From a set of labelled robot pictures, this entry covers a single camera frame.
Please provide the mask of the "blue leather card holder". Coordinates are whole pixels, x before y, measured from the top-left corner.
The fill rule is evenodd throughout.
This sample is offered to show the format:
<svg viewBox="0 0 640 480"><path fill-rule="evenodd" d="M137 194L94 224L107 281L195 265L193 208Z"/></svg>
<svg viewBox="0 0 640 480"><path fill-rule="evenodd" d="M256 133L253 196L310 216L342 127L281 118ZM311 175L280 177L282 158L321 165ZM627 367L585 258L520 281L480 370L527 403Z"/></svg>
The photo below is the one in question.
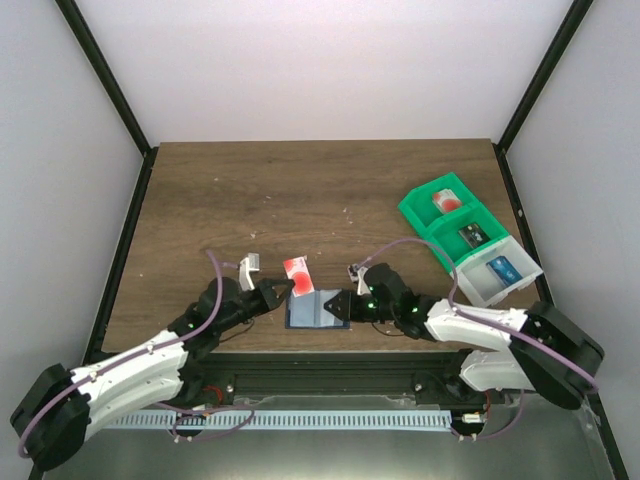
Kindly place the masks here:
<svg viewBox="0 0 640 480"><path fill-rule="evenodd" d="M287 301L285 328L299 330L349 329L350 323L329 313L324 304L338 290L318 290L301 296L291 296Z"/></svg>

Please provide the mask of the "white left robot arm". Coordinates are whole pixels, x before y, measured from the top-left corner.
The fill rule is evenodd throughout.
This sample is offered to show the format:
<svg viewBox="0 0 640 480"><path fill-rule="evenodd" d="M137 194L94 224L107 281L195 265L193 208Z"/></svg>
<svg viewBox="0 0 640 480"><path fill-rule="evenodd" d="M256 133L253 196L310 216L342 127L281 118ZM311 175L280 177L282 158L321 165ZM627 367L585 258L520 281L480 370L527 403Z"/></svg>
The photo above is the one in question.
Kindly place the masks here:
<svg viewBox="0 0 640 480"><path fill-rule="evenodd" d="M198 363L223 334L279 308L287 279L261 279L250 290L227 277L151 339L97 363L43 370L10 417L18 454L42 472L57 468L111 422L158 403L191 404L204 392Z"/></svg>

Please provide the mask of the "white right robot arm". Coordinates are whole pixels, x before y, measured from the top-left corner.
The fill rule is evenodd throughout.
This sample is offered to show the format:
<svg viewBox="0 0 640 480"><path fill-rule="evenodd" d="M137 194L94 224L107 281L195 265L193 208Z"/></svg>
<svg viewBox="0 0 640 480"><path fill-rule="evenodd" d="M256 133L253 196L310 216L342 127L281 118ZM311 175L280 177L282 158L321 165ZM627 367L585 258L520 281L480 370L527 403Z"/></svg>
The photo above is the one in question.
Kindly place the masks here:
<svg viewBox="0 0 640 480"><path fill-rule="evenodd" d="M357 288L339 290L324 309L346 322L390 322L414 340L467 345L444 378L445 393L455 402L486 390L524 390L576 410L595 390L604 350L553 305L459 305L413 292L386 263L358 275Z"/></svg>

